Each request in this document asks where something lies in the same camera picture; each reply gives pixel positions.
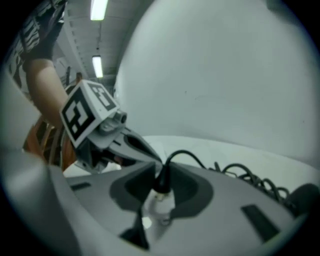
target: white table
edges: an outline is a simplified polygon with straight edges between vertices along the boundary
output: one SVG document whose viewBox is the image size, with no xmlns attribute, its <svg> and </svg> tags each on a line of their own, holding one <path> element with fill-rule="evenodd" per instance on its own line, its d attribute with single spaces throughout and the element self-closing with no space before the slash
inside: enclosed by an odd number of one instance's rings
<svg viewBox="0 0 320 256">
<path fill-rule="evenodd" d="M 260 178 L 269 178 L 277 187 L 286 187 L 290 192 L 306 183 L 320 186 L 319 170 L 297 160 L 270 152 L 182 136 L 145 136 L 144 139 L 158 153 L 162 162 L 165 162 L 167 157 L 176 150 L 188 150 L 194 153 L 207 168 L 214 168 L 214 162 L 218 162 L 221 169 L 229 164 L 240 163 L 247 166 Z M 175 156 L 173 161 L 198 166 L 193 158 L 185 154 Z M 109 164 L 103 173 L 120 168 L 117 164 Z M 244 173 L 239 168 L 233 168 L 230 171 L 237 174 Z M 65 170 L 64 175 L 65 177 L 76 177 L 90 174 L 72 164 Z"/>
</svg>

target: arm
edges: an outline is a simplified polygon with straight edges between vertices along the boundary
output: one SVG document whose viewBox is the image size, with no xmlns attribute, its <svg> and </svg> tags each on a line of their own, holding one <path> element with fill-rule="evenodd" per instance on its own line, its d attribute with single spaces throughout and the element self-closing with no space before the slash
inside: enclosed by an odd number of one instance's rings
<svg viewBox="0 0 320 256">
<path fill-rule="evenodd" d="M 53 62 L 48 59 L 30 61 L 26 70 L 26 81 L 35 106 L 53 126 L 60 128 L 62 121 L 59 111 L 68 95 Z"/>
</svg>

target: fluorescent light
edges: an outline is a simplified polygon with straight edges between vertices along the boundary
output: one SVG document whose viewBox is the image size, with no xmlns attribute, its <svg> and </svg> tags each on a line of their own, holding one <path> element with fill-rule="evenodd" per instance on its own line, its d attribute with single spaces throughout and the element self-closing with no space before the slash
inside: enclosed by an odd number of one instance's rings
<svg viewBox="0 0 320 256">
<path fill-rule="evenodd" d="M 97 78 L 102 78 L 104 76 L 104 73 L 102 72 L 101 56 L 93 56 L 92 64 L 93 64 L 95 76 Z"/>
<path fill-rule="evenodd" d="M 108 0 L 91 0 L 90 19 L 102 21 L 105 18 Z"/>
</svg>

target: ceiling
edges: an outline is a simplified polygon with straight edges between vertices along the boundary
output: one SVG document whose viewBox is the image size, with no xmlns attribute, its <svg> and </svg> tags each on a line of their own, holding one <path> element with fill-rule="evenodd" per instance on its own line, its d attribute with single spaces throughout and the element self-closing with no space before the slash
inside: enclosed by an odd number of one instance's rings
<svg viewBox="0 0 320 256">
<path fill-rule="evenodd" d="M 101 55 L 101 82 L 113 85 L 124 40 L 144 1 L 108 0 L 104 20 L 91 21 L 91 0 L 68 0 L 57 43 L 70 66 L 85 79 L 95 78 L 92 56 Z"/>
</svg>

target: white curved wall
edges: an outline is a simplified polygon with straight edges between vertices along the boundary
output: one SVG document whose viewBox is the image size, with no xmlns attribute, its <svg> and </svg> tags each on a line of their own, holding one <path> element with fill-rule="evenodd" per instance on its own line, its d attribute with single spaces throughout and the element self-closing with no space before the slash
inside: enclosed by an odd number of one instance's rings
<svg viewBox="0 0 320 256">
<path fill-rule="evenodd" d="M 245 145 L 320 167 L 320 72 L 303 30 L 264 0 L 156 0 L 116 78 L 143 136 Z"/>
</svg>

